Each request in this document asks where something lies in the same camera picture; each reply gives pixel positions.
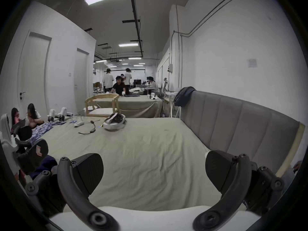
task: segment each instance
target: electrical box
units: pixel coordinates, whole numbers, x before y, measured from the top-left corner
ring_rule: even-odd
[[[172,64],[169,64],[168,66],[168,72],[172,73],[173,71],[173,65]]]

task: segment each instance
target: person in white shirt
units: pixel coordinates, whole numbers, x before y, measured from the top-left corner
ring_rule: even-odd
[[[44,120],[38,111],[34,108],[34,105],[31,103],[28,105],[28,113],[26,114],[26,125],[31,128],[35,128],[37,125],[43,124]]]
[[[154,81],[154,78],[152,76],[149,77],[149,83],[149,87],[156,88],[156,82]]]
[[[131,70],[129,68],[126,69],[126,73],[124,74],[124,84],[125,84],[125,90],[126,90],[126,95],[129,95],[129,86],[131,84]]]
[[[113,87],[113,81],[114,81],[114,78],[110,72],[111,72],[110,68],[107,68],[107,73],[105,74],[103,78],[103,87],[105,91],[109,91],[109,92],[111,91]]]

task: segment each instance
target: white mouse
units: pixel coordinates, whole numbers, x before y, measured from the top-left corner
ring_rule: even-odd
[[[74,125],[75,128],[80,127],[84,124],[84,121],[80,121]]]

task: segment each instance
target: beige tablecloth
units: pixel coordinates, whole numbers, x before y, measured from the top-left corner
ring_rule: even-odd
[[[99,108],[111,108],[110,98],[95,99]],[[153,100],[147,95],[139,97],[119,97],[119,107],[121,113],[127,118],[153,118],[160,117],[163,101]]]
[[[92,204],[132,210],[162,211],[186,207],[213,206],[221,194],[205,172],[209,151],[195,134],[177,118],[128,118],[123,129],[107,131],[97,120],[74,128],[68,122],[55,126],[42,138],[49,155],[57,161],[86,153],[98,153],[104,175],[89,199]]]

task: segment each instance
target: wooden chair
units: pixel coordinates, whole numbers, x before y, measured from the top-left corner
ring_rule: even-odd
[[[98,94],[87,98],[85,103],[85,115],[86,116],[99,116],[99,117],[108,117],[112,113],[118,112],[121,113],[119,108],[119,97],[118,94]],[[102,98],[111,98],[112,99],[112,108],[98,108],[99,105],[95,102],[95,99]]]

